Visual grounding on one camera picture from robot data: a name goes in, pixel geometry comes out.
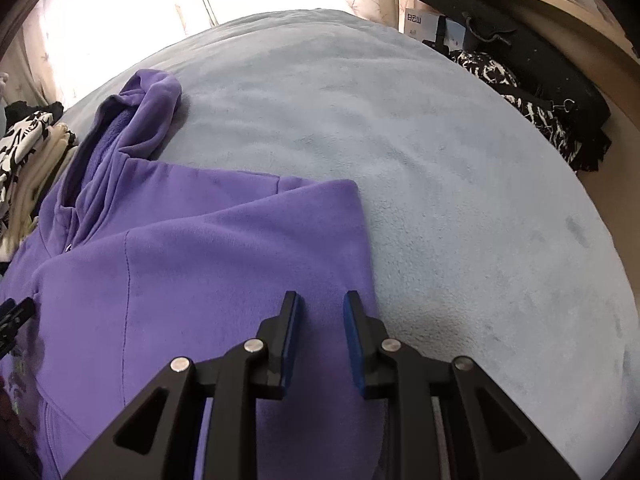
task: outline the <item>triangular cutout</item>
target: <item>triangular cutout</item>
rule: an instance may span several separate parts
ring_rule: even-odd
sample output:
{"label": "triangular cutout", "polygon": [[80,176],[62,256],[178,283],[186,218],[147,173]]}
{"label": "triangular cutout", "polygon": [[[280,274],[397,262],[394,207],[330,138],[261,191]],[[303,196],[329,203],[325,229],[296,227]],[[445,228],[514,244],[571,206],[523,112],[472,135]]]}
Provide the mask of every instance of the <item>triangular cutout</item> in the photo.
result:
{"label": "triangular cutout", "polygon": [[476,390],[480,411],[496,453],[522,446],[527,436],[484,388]]}
{"label": "triangular cutout", "polygon": [[169,392],[163,388],[154,391],[116,434],[115,445],[140,455],[149,453],[168,396]]}

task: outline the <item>black and white patterned garment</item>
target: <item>black and white patterned garment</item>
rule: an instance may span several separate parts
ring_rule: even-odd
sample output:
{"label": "black and white patterned garment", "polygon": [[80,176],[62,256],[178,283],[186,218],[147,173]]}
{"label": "black and white patterned garment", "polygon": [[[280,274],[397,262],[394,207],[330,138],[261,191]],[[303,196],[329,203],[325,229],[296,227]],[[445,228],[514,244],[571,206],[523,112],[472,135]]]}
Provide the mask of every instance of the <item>black and white patterned garment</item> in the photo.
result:
{"label": "black and white patterned garment", "polygon": [[7,230],[9,206],[20,178],[20,171],[30,156],[49,137],[52,114],[36,112],[14,124],[0,139],[0,238]]}
{"label": "black and white patterned garment", "polygon": [[572,170],[594,171],[598,169],[598,160],[602,160],[611,144],[604,134],[598,140],[599,146],[596,153],[585,156],[585,153],[581,153],[583,144],[575,139],[567,127],[562,126],[553,112],[551,103],[542,102],[533,96],[527,98],[526,92],[514,90],[516,95],[511,95],[508,90],[504,90],[504,86],[519,87],[515,74],[507,67],[483,52],[457,50],[451,52],[449,57],[492,88],[496,89],[496,87],[502,86],[503,90],[500,91],[502,97],[533,123],[545,136],[545,139],[558,150]]}

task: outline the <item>light blue blanket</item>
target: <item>light blue blanket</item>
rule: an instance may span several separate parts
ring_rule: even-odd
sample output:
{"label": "light blue blanket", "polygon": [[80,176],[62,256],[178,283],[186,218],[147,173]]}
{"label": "light blue blanket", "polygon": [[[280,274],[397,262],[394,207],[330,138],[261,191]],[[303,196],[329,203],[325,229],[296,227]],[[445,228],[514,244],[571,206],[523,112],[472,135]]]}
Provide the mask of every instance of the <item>light blue blanket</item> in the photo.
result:
{"label": "light blue blanket", "polygon": [[168,47],[63,120],[85,134],[140,67],[184,89],[161,160],[355,180],[390,333],[473,356],[584,480],[605,473],[640,418],[634,298],[582,185],[513,107],[391,28],[297,10]]}

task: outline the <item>metal rivet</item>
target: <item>metal rivet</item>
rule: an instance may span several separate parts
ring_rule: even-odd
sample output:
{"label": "metal rivet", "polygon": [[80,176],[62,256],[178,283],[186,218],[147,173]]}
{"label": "metal rivet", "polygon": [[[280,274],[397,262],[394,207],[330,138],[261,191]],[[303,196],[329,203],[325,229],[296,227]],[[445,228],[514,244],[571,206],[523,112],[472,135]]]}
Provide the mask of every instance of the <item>metal rivet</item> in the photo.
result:
{"label": "metal rivet", "polygon": [[244,342],[244,349],[252,354],[254,352],[259,352],[263,348],[264,343],[259,339],[249,339],[249,341]]}
{"label": "metal rivet", "polygon": [[457,358],[454,364],[456,365],[456,368],[462,372],[468,372],[474,367],[474,362],[470,358],[464,356]]}
{"label": "metal rivet", "polygon": [[189,368],[190,365],[191,363],[186,357],[177,357],[171,361],[171,370],[174,372],[183,372]]}
{"label": "metal rivet", "polygon": [[385,339],[382,342],[382,349],[387,352],[397,352],[402,343],[398,341],[398,339]]}

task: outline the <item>purple hoodie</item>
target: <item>purple hoodie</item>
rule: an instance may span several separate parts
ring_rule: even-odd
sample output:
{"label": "purple hoodie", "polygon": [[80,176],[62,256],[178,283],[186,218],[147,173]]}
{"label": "purple hoodie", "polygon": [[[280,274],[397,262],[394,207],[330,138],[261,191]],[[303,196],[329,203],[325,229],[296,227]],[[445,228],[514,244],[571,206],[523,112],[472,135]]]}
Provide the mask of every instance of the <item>purple hoodie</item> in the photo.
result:
{"label": "purple hoodie", "polygon": [[353,386],[341,314],[350,289],[375,314],[357,186],[147,160],[180,92],[174,76],[139,70],[100,106],[0,282],[0,301],[38,305],[0,373],[43,478],[63,476],[173,357],[222,355],[295,290],[298,357],[287,398],[258,403],[258,474],[370,480],[382,406]]}

